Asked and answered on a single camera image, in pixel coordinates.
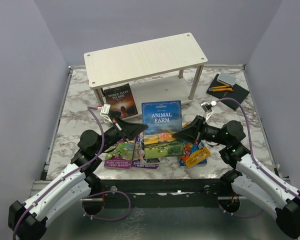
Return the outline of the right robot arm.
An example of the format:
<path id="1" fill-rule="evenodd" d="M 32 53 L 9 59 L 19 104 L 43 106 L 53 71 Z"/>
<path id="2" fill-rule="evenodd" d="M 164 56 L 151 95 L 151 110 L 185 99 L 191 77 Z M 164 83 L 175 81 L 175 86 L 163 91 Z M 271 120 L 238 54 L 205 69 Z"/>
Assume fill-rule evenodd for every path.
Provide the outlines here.
<path id="1" fill-rule="evenodd" d="M 288 237 L 300 237 L 300 190 L 254 158 L 252 149 L 241 142 L 246 135 L 240 122 L 231 120 L 217 128 L 198 115 L 173 137 L 193 144 L 205 140 L 222 145 L 219 154 L 232 170 L 223 175 L 227 179 L 220 182 L 220 191 L 249 199 L 271 215 Z"/>

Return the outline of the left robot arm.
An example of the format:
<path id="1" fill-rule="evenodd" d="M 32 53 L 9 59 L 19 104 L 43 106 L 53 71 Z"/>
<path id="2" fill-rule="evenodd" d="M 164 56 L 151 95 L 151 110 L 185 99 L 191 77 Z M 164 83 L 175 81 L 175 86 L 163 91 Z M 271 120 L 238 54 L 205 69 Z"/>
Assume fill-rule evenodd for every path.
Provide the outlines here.
<path id="1" fill-rule="evenodd" d="M 99 155 L 120 140 L 133 140 L 148 125 L 115 118 L 112 127 L 98 134 L 85 130 L 79 150 L 61 173 L 38 193 L 12 203 L 8 211 L 8 227 L 14 240 L 39 240 L 52 222 L 70 206 L 87 196 L 96 197 L 102 190 L 94 171 L 101 164 Z"/>

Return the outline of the Animal Farm book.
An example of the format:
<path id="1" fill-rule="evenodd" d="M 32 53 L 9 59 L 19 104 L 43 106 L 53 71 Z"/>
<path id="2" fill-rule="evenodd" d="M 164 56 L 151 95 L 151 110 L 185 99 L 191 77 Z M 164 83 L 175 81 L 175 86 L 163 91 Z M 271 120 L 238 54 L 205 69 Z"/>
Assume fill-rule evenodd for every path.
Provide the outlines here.
<path id="1" fill-rule="evenodd" d="M 176 157 L 183 153 L 183 143 L 173 137 L 182 130 L 182 103 L 180 100 L 143 102 L 142 123 L 144 158 Z"/>

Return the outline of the Little Women book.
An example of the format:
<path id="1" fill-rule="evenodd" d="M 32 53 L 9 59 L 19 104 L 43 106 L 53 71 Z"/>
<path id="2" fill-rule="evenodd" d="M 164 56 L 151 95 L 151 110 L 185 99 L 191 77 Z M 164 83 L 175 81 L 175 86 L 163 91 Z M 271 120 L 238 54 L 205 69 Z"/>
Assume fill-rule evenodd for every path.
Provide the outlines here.
<path id="1" fill-rule="evenodd" d="M 140 162 L 144 165 L 159 165 L 166 163 L 168 159 L 166 157 L 159 157 L 159 158 L 148 158 L 145 159 L 144 157 L 140 158 Z"/>

